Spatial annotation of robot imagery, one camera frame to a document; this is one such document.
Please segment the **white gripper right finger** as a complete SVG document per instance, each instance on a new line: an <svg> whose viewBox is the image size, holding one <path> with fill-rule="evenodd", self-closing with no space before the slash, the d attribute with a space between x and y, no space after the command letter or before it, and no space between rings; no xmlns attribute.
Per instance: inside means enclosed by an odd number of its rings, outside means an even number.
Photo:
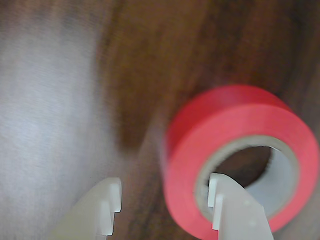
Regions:
<svg viewBox="0 0 320 240"><path fill-rule="evenodd" d="M209 176L207 206L219 240L272 240L264 207L231 177Z"/></svg>

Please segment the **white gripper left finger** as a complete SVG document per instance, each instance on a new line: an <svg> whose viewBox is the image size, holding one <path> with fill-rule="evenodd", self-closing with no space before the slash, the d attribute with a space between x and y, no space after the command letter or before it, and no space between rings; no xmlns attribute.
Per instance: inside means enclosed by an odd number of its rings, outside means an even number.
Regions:
<svg viewBox="0 0 320 240"><path fill-rule="evenodd" d="M106 240L122 209L122 182L108 177L90 189L47 237L49 240Z"/></svg>

